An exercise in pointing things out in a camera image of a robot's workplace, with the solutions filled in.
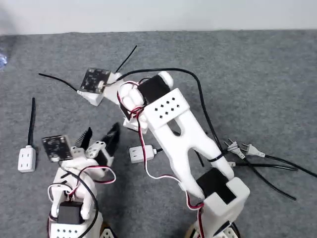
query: red and white wire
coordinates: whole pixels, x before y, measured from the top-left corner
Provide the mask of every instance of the red and white wire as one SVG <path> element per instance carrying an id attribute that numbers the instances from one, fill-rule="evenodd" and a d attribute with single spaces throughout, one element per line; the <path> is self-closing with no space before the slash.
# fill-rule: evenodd
<path id="1" fill-rule="evenodd" d="M 144 143 L 144 138 L 143 138 L 143 134 L 142 134 L 142 128 L 141 128 L 140 121 L 139 121 L 139 116 L 142 113 L 142 111 L 143 110 L 141 109 L 141 110 L 139 110 L 136 113 L 136 119 L 137 119 L 137 122 L 138 122 L 138 134 L 139 134 L 139 137 L 140 137 L 140 142 L 141 142 L 142 151 L 143 151 L 144 169 L 145 169 L 147 175 L 149 177 L 151 177 L 152 179 L 169 178 L 169 179 L 173 179 L 173 180 L 177 181 L 179 184 L 182 184 L 182 182 L 178 178 L 176 178 L 175 176 L 172 176 L 172 175 L 161 175 L 161 176 L 155 177 L 155 176 L 153 176 L 153 175 L 151 175 L 149 173 L 148 160 L 147 160 L 146 150 L 145 150 L 145 143 Z M 202 208 L 204 206 L 203 203 L 201 203 L 201 204 L 199 204 L 197 206 L 191 205 L 188 191 L 185 191 L 185 194 L 186 194 L 186 205 L 189 208 L 189 210 L 197 211 L 197 210 L 199 210 L 200 208 Z"/>
<path id="2" fill-rule="evenodd" d="M 199 226 L 199 233 L 201 238 L 205 238 L 204 234 L 204 229 L 203 229 L 203 223 L 202 223 L 202 214 L 201 214 L 201 209 L 198 209 L 197 211 L 197 221 L 198 221 L 198 226 Z"/>
<path id="3" fill-rule="evenodd" d="M 112 170 L 112 168 L 110 168 L 109 166 L 101 166 L 101 165 L 87 166 L 79 172 L 78 176 L 80 176 L 85 170 L 90 170 L 90 169 L 107 169 L 113 174 L 113 179 L 111 179 L 111 180 L 106 180 L 106 181 L 95 180 L 94 182 L 101 183 L 101 184 L 111 184 L 111 183 L 114 183 L 117 179 L 117 176 L 115 175 L 115 172 Z M 72 196 L 76 192 L 76 190 L 78 189 L 79 185 L 80 185 L 80 182 L 77 181 L 76 187 L 70 193 L 68 193 L 68 195 Z"/>

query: wire connector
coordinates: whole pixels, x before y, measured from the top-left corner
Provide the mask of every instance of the wire connector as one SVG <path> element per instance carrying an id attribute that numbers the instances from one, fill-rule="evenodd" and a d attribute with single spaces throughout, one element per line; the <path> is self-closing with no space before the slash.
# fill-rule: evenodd
<path id="1" fill-rule="evenodd" d="M 240 150 L 238 143 L 236 141 L 232 141 L 231 139 L 228 140 L 231 143 L 230 145 L 227 142 L 224 142 L 228 146 L 227 151 L 236 154 L 240 159 L 243 160 L 246 156 Z"/>
<path id="2" fill-rule="evenodd" d="M 242 149 L 246 152 L 247 155 L 254 155 L 264 158 L 265 153 L 259 151 L 256 147 L 254 147 L 252 144 L 242 144 L 246 149 Z"/>

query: circuit board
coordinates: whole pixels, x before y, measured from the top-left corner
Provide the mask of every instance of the circuit board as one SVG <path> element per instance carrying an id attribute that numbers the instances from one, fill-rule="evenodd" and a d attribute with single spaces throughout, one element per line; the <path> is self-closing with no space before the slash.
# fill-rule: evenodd
<path id="1" fill-rule="evenodd" d="M 88 68 L 79 90 L 82 92 L 101 94 L 104 88 L 98 87 L 99 83 L 103 81 L 104 84 L 106 84 L 109 76 L 109 70 L 100 68 Z"/>
<path id="2" fill-rule="evenodd" d="M 42 143 L 50 161 L 58 162 L 73 159 L 67 135 L 44 137 Z"/>

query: white plug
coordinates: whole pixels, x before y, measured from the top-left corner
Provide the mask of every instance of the white plug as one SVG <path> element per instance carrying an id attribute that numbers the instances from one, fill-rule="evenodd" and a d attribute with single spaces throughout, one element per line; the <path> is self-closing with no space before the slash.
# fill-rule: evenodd
<path id="1" fill-rule="evenodd" d="M 35 149 L 31 145 L 20 149 L 18 170 L 21 173 L 33 172 L 35 170 Z"/>
<path id="2" fill-rule="evenodd" d="M 259 151 L 256 147 L 254 147 L 252 144 L 242 144 L 246 147 L 246 149 L 242 149 L 246 152 L 247 155 L 255 155 L 264 158 L 265 153 Z"/>
<path id="3" fill-rule="evenodd" d="M 236 167 L 236 162 L 234 162 L 234 161 L 228 161 L 228 164 L 230 167 Z"/>
<path id="4" fill-rule="evenodd" d="M 139 163 L 144 160 L 142 146 L 131 147 L 129 149 L 129 153 L 130 153 L 130 159 L 132 164 Z M 153 149 L 152 145 L 146 145 L 145 154 L 146 154 L 147 160 L 151 160 L 157 154 L 157 150 Z"/>
<path id="5" fill-rule="evenodd" d="M 233 154 L 236 154 L 237 156 L 239 156 L 240 159 L 244 159 L 246 156 L 242 153 L 242 151 L 240 150 L 238 143 L 236 141 L 232 141 L 230 139 L 228 139 L 230 141 L 230 145 L 225 142 L 225 144 L 228 146 L 227 151 L 231 152 Z"/>

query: gray carpet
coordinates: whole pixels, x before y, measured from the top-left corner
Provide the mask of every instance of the gray carpet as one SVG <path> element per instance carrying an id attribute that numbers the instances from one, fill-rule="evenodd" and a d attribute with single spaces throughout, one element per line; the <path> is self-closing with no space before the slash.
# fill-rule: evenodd
<path id="1" fill-rule="evenodd" d="M 317 171 L 317 31 L 218 31 L 69 33 L 0 37 L 9 64 L 0 72 L 0 235 L 45 237 L 51 207 L 47 187 L 57 165 L 50 163 L 41 138 L 68 134 L 75 140 L 88 127 L 101 138 L 123 116 L 103 100 L 90 105 L 63 83 L 43 78 L 46 72 L 76 87 L 87 67 L 115 70 L 137 44 L 122 72 L 147 67 L 182 67 L 200 78 L 219 138 L 251 142 L 267 154 L 289 159 Z M 138 80 L 143 75 L 130 79 Z M 172 73 L 194 115 L 208 129 L 195 81 Z M 36 97 L 34 143 L 39 154 L 34 173 L 17 171 L 19 149 L 27 143 L 31 98 Z M 147 144 L 157 146 L 149 133 Z M 172 180 L 151 180 L 142 164 L 130 164 L 128 148 L 138 136 L 122 130 L 113 168 L 115 184 L 98 186 L 105 220 L 119 238 L 181 238 L 196 213 L 185 205 L 184 193 Z M 202 168 L 190 152 L 193 175 Z M 236 160 L 233 155 L 228 160 Z M 260 158 L 251 158 L 261 162 Z M 160 153 L 150 171 L 171 173 Z M 317 232 L 316 179 L 302 172 L 260 168 L 278 187 L 298 198 L 293 202 L 265 185 L 248 168 L 235 168 L 251 190 L 237 220 L 245 238 L 312 237 Z"/>

